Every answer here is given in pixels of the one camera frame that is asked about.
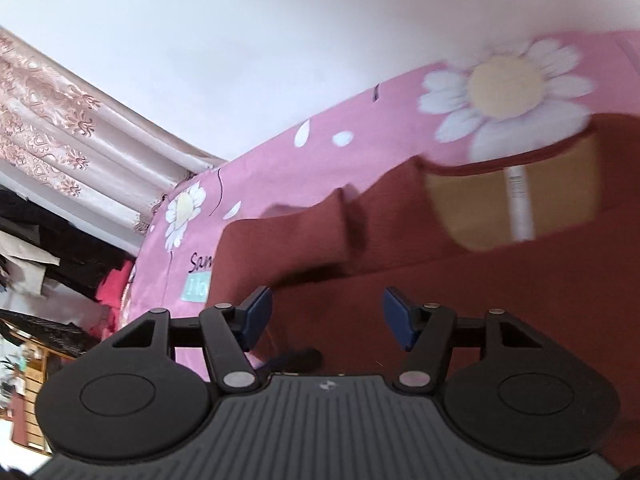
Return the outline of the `pink floral bed sheet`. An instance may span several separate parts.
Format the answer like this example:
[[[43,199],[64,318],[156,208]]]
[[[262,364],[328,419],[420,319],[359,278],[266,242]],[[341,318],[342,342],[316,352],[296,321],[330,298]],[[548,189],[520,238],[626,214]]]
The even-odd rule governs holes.
[[[184,184],[155,216],[129,314],[187,318],[207,301],[228,224],[366,192],[413,157],[457,168],[520,156],[584,132],[598,115],[639,120],[636,32],[573,34],[414,70]]]

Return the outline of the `dark red knit sweater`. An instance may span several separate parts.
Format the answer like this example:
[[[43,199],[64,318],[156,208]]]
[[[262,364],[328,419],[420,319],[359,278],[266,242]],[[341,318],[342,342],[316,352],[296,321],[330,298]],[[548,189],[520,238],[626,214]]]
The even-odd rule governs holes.
[[[612,382],[622,409],[603,453],[638,464],[637,117],[598,115],[574,138],[492,162],[413,157],[361,194],[232,222],[207,301],[239,304],[260,286],[273,314],[256,356],[314,348],[329,374],[395,375],[386,288],[462,316],[506,310]]]

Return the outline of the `dark clutter beside bed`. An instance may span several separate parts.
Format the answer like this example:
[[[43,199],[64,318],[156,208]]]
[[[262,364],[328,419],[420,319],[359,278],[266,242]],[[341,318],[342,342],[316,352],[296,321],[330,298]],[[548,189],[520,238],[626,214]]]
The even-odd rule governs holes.
[[[52,375],[119,326],[134,259],[1,191],[1,415],[13,443],[50,451],[35,414]]]

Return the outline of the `beige patterned curtain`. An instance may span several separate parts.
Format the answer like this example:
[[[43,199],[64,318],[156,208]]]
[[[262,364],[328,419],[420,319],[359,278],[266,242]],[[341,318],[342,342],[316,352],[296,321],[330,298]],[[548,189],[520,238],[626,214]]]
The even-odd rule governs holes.
[[[163,199],[222,165],[1,33],[1,182],[136,254]]]

